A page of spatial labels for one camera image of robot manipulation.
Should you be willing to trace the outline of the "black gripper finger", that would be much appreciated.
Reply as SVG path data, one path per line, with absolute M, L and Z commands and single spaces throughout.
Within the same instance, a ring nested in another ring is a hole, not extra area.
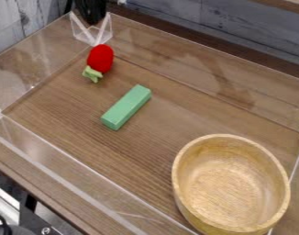
M 107 0 L 75 0 L 76 8 L 88 25 L 95 25 L 107 14 Z

